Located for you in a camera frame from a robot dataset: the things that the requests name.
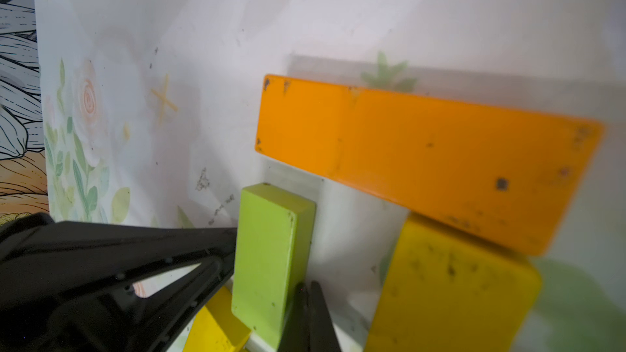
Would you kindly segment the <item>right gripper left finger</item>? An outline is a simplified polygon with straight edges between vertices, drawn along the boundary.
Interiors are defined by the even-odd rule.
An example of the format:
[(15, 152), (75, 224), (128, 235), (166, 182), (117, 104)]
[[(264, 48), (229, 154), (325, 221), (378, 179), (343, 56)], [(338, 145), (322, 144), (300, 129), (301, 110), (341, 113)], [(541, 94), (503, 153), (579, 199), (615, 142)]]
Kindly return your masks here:
[(166, 351), (234, 272), (237, 230), (1, 227), (4, 351)]

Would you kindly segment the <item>short yellow block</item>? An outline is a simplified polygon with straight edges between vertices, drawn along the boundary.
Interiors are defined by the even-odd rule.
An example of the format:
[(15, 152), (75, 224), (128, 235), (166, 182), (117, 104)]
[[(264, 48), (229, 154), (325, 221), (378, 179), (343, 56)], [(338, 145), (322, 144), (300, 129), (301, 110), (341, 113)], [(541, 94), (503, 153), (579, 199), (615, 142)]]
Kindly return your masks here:
[(507, 351), (541, 291), (523, 256), (411, 213), (367, 351)]

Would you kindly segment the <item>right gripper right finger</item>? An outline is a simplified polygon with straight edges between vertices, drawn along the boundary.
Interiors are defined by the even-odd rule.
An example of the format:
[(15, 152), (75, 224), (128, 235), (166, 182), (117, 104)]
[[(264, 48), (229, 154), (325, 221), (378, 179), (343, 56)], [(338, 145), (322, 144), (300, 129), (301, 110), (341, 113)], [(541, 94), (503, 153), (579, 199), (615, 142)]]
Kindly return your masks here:
[(319, 282), (297, 285), (277, 351), (341, 351)]

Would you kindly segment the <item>long yellow block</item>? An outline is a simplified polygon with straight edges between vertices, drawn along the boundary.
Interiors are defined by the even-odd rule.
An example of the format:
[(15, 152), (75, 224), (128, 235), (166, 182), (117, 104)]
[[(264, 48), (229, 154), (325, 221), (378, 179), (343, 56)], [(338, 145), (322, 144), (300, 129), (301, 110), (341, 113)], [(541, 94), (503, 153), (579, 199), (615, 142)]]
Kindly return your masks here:
[(197, 313), (184, 346), (189, 351), (246, 351), (251, 330), (231, 311), (231, 292), (222, 287)]

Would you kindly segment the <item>orange long block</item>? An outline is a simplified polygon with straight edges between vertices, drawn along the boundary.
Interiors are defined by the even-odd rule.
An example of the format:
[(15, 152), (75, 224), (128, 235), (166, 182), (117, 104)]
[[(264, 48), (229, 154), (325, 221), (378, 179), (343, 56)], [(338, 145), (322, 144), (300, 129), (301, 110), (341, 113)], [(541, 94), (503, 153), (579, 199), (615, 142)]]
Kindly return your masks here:
[(268, 75), (258, 153), (520, 254), (551, 244), (601, 122)]

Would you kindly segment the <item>green block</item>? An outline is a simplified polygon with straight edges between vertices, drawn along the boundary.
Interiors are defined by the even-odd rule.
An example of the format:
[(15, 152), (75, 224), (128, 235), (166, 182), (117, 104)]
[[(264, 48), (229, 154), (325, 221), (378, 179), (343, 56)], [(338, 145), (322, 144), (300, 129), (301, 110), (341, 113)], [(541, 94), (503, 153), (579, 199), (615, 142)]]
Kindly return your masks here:
[(242, 189), (231, 310), (274, 349), (296, 287), (306, 278), (315, 218), (314, 201), (280, 187)]

